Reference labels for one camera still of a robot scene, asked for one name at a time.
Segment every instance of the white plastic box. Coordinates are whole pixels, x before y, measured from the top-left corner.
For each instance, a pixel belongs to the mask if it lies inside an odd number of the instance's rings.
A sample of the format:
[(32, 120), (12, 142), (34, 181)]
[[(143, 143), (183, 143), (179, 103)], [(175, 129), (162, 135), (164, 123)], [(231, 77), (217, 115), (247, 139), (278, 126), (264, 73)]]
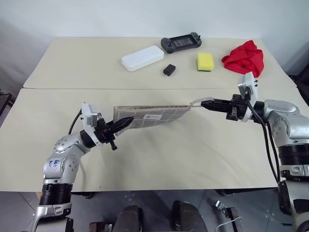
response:
[(121, 58), (122, 64), (129, 71), (135, 71), (163, 59), (164, 52), (157, 46), (150, 46)]

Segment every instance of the floor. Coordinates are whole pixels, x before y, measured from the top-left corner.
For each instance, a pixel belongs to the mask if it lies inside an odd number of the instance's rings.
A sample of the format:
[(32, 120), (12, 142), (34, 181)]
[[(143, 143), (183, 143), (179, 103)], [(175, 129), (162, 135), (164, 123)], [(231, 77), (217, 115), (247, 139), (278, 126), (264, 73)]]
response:
[(0, 127), (2, 125), (2, 123), (4, 122), (6, 116), (8, 115), (9, 111), (10, 111), (10, 106), (6, 106), (2, 112), (2, 114), (0, 115)]
[[(115, 222), (117, 214), (128, 205), (137, 204), (144, 211), (144, 231), (168, 231), (169, 215), (174, 200), (198, 207), (207, 228), (214, 231), (218, 224), (229, 221), (213, 207), (216, 200), (235, 207), (241, 217), (243, 231), (291, 232), (291, 218), (281, 213), (275, 189), (257, 190), (221, 196), (214, 190), (163, 190), (99, 192), (92, 199), (72, 196), (75, 232), (88, 232), (89, 223)], [(29, 231), (38, 198), (31, 192), (0, 192), (0, 232)], [(233, 232), (231, 224), (219, 232)]]

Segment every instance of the cloth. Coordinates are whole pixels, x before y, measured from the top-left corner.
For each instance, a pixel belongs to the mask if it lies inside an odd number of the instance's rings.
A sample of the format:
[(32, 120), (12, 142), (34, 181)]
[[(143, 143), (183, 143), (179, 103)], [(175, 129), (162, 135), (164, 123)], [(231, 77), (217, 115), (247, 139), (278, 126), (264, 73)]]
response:
[(264, 68), (263, 51), (257, 49), (252, 40), (232, 50), (221, 61), (226, 69), (241, 74), (253, 72), (255, 78), (260, 76)]
[(200, 103), (212, 98), (201, 98), (192, 101), (189, 105), (164, 105), (164, 106), (115, 106), (113, 121), (124, 117), (134, 117), (132, 123), (116, 133), (120, 135), (128, 129), (153, 127), (168, 124), (183, 116), (192, 107), (201, 107)]

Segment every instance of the game controller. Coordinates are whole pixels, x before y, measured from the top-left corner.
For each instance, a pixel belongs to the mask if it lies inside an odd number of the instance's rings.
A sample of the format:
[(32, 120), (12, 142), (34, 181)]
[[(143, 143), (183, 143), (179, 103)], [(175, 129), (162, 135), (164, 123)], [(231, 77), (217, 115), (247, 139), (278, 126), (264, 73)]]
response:
[(162, 48), (169, 54), (189, 48), (200, 47), (202, 40), (196, 32), (188, 35), (182, 35), (173, 38), (163, 38), (161, 40)]

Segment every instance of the table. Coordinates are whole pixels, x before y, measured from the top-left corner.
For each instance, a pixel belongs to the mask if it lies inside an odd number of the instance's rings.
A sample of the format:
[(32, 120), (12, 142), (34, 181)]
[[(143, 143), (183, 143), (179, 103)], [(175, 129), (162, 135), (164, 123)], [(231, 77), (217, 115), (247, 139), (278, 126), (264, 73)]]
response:
[[(202, 39), (201, 47), (173, 54), (135, 72), (129, 72), (120, 58), (151, 45), (160, 46), (161, 38), (56, 38), (25, 82), (24, 88), (76, 89), (196, 89), (234, 88), (239, 73), (223, 67), (221, 58), (244, 39)], [(260, 87), (290, 88), (294, 82), (284, 73), (260, 39), (265, 68)], [(215, 69), (197, 71), (197, 53), (212, 53)], [(169, 64), (176, 66), (170, 76), (163, 75)]]
[[(42, 167), (81, 103), (94, 104), (106, 121), (117, 105), (188, 104), (202, 97), (231, 99), (229, 89), (22, 89), (0, 128), (0, 191), (41, 191)], [(286, 100), (303, 115), (309, 108), (296, 88), (260, 88), (259, 100)], [(82, 129), (78, 121), (73, 131)], [(127, 130), (82, 157), (74, 191), (266, 188), (277, 184), (258, 124), (193, 108), (168, 125)]]

